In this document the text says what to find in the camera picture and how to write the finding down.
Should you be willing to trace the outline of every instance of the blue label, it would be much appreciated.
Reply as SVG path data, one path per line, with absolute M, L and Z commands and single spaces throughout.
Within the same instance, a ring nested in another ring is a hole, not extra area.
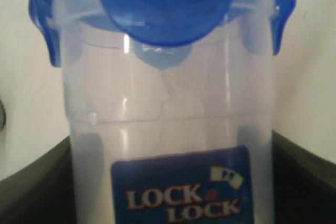
M 245 147 L 117 162 L 116 224 L 253 224 Z

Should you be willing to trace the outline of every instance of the plastic container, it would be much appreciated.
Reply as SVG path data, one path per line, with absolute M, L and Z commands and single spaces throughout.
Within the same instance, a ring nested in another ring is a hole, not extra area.
M 218 2 L 202 32 L 183 2 L 109 1 L 30 0 L 62 67 L 78 223 L 274 223 L 272 58 L 295 0 Z

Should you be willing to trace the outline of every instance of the black object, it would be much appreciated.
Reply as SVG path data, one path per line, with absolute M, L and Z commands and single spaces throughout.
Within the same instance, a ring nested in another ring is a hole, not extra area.
M 336 223 L 336 166 L 277 133 L 273 139 L 276 223 Z M 73 190 L 67 138 L 0 182 L 0 224 L 76 224 Z

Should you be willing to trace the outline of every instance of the blue lid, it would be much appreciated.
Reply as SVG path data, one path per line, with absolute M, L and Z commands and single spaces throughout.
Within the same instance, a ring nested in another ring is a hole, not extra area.
M 101 2 L 114 22 L 115 29 L 146 44 L 172 47 L 186 45 L 210 33 L 221 23 L 232 0 L 101 0 Z M 282 33 L 296 0 L 276 0 L 276 4 L 279 7 L 278 13 L 272 20 L 275 55 L 280 50 Z M 29 14 L 46 40 L 51 64 L 59 67 L 59 36 L 52 25 L 51 0 L 30 0 Z M 145 25 L 138 25 L 139 20 Z

